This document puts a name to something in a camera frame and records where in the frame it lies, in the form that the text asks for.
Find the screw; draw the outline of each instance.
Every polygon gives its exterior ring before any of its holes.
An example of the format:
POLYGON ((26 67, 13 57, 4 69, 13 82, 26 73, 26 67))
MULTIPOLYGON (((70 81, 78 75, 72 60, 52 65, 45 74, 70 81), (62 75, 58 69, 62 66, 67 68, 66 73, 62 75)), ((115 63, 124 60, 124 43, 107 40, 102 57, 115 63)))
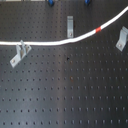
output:
POLYGON ((72 33, 70 33, 70 36, 72 36, 72 33))
POLYGON ((15 60, 14 59, 12 60, 12 63, 15 63, 15 60))
POLYGON ((120 48, 122 48, 122 45, 121 45, 121 44, 119 44, 119 47, 120 47, 120 48))

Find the metal bracket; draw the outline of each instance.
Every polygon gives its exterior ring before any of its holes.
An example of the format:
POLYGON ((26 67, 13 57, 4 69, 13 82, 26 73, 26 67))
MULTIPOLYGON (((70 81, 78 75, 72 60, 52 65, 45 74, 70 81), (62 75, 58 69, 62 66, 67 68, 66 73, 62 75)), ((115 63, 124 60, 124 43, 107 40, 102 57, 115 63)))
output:
POLYGON ((116 44, 116 47, 122 52, 128 41, 128 29, 123 27, 120 31, 120 38, 116 44))
POLYGON ((73 16, 67 16, 67 38, 73 38, 73 16))
POLYGON ((32 49, 31 46, 25 45, 24 42, 21 40, 22 49, 19 45, 16 45, 17 55, 15 55, 11 60, 10 63, 14 68, 32 49))

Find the bolt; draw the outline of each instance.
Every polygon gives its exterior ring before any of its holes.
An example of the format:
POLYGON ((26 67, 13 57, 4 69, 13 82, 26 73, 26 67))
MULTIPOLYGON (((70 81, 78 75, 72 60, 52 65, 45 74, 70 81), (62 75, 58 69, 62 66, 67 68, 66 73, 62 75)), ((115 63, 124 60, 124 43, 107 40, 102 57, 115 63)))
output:
POLYGON ((70 61, 70 64, 72 64, 72 61, 70 61))
POLYGON ((70 36, 72 36, 72 33, 70 33, 70 36))
POLYGON ((120 48, 122 48, 122 45, 121 45, 121 44, 119 44, 119 47, 120 47, 120 48))
POLYGON ((70 77, 70 80, 73 82, 73 77, 72 76, 70 77))
POLYGON ((15 60, 14 59, 12 60, 12 63, 15 63, 15 60))

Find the white cable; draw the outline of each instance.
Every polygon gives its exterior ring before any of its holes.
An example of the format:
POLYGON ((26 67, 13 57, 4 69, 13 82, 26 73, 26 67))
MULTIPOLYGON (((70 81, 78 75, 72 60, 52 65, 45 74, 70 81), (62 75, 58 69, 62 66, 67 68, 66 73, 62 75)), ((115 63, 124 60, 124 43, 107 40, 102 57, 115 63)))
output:
MULTIPOLYGON (((110 24, 115 22, 117 19, 119 19, 126 11, 128 11, 128 6, 123 11, 121 11, 117 16, 115 16, 108 22, 101 25, 101 27, 94 29, 93 31, 88 32, 88 33, 81 35, 79 37, 76 37, 76 38, 66 39, 66 40, 62 40, 62 41, 52 41, 52 42, 24 42, 24 43, 27 45, 39 45, 39 46, 55 46, 55 45, 63 45, 63 44, 67 44, 67 43, 75 43, 80 40, 86 39, 87 37, 90 37, 90 36, 94 35, 95 33, 99 32, 100 30, 106 28, 107 26, 109 26, 110 24)), ((20 42, 0 41, 0 45, 17 45, 17 44, 21 45, 20 42)))

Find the metal clip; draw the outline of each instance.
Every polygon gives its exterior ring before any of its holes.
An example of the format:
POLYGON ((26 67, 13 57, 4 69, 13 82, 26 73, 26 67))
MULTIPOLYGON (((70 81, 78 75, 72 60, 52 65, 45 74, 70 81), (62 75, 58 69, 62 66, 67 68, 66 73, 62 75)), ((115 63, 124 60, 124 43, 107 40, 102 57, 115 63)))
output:
POLYGON ((120 38, 116 44, 116 47, 122 52, 128 41, 128 29, 123 27, 120 31, 120 38))
POLYGON ((24 42, 20 41, 22 44, 22 49, 19 45, 16 45, 17 55, 15 55, 11 60, 10 63, 14 68, 32 49, 31 46, 25 45, 24 42))
POLYGON ((67 16, 67 38, 73 38, 73 16, 67 16))

